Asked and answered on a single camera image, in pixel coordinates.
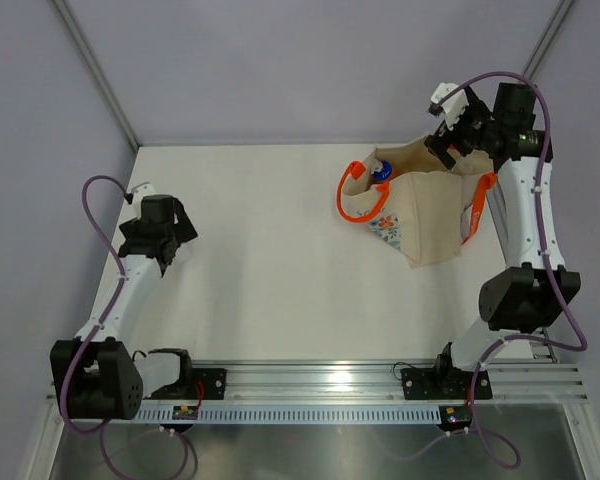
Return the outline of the orange bottle blue cap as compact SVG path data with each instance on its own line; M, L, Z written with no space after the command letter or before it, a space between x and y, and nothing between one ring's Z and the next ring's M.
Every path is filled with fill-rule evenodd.
M372 183L381 184L391 180L394 169L387 160L376 160L370 168L370 180Z

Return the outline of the canvas tote bag orange handles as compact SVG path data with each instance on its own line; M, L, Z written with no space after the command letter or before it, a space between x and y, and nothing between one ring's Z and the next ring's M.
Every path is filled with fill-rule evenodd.
M493 161L484 152L456 160L446 169L420 137L404 146L376 147L353 161L336 190L336 207L344 220L367 226L417 268L453 259L478 232L487 193L497 183ZM389 161L390 181L375 184L370 168Z

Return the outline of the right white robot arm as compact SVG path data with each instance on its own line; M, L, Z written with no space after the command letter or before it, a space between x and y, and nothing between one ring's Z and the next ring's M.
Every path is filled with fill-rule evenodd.
M425 140L429 152L451 168L450 154L483 152L492 160L505 207L505 269L483 284L479 317L448 343L430 369L401 372L408 399L489 399L487 362L517 340L538 341L581 287L567 269L553 222L552 147L549 130L535 129L540 95L533 85L502 83L493 107L470 86L442 83L429 111L442 123Z

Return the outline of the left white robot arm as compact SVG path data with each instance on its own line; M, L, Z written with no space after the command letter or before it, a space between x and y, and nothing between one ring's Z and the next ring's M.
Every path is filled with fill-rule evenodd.
M103 303L72 339L56 341L50 351L58 406L67 420L131 420L154 393L180 399L194 389L186 350L159 348L134 361L126 347L177 250L197 236L176 197L146 195L138 204L138 214L120 226L119 272Z

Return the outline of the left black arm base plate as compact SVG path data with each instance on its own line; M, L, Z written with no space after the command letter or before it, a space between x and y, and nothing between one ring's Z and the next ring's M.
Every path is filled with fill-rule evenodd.
M225 398L227 370L224 368L193 367L184 376L184 387L179 395L181 399L223 400Z

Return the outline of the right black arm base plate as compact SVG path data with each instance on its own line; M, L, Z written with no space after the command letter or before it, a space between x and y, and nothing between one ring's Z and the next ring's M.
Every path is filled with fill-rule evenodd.
M440 374L435 368L400 371L406 400L468 400L473 373L452 368Z

